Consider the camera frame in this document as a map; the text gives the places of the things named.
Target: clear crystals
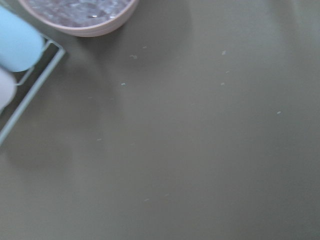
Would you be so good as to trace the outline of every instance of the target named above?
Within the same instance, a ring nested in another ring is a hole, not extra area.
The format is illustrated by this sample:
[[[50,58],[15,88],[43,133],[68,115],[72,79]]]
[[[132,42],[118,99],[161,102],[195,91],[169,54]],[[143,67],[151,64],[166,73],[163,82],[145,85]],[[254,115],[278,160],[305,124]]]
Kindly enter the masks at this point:
[[[89,27],[115,18],[132,0],[27,0],[48,21],[66,27]]]

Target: metal wire rack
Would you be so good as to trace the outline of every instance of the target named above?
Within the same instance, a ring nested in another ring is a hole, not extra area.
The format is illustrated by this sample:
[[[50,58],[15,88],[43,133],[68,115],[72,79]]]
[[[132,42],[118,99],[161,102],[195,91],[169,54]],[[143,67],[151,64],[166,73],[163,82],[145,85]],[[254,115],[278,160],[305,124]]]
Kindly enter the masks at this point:
[[[8,106],[0,109],[0,146],[65,54],[61,45],[45,35],[42,36],[45,44],[41,59],[28,70],[14,73],[17,79],[16,95]]]

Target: small debris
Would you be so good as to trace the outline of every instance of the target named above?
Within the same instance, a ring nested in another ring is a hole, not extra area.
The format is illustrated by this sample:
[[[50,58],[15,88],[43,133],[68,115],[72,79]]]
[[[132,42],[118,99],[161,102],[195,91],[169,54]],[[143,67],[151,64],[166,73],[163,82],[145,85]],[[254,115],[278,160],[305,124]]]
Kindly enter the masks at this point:
[[[138,59],[138,56],[137,56],[137,55],[130,55],[129,57],[130,57],[130,58],[133,58],[134,60]]]

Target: white object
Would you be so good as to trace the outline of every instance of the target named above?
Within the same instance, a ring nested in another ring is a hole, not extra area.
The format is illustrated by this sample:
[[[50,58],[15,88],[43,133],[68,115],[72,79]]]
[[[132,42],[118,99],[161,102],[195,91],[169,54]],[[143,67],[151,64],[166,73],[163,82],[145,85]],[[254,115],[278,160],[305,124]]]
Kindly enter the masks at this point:
[[[0,110],[7,106],[16,95],[15,77],[0,67]]]
[[[130,3],[116,16],[112,19],[107,20],[105,22],[92,25],[92,26],[84,26],[84,27],[71,27],[71,26],[63,26],[56,24],[52,21],[49,21],[45,17],[41,16],[37,13],[29,4],[27,0],[18,0],[20,4],[34,17],[44,22],[45,24],[54,27],[55,29],[64,32],[66,34],[70,34],[78,37],[96,37],[108,34],[117,28],[121,27],[134,13],[139,0],[131,0]]]

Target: light blue object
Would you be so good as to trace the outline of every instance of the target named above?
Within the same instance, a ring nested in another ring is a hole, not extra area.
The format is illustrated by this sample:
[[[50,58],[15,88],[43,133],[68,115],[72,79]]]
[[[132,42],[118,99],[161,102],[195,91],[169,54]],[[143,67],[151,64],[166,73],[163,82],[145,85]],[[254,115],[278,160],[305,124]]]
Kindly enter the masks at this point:
[[[0,6],[0,66],[25,71],[38,62],[43,48],[44,39],[33,26]]]

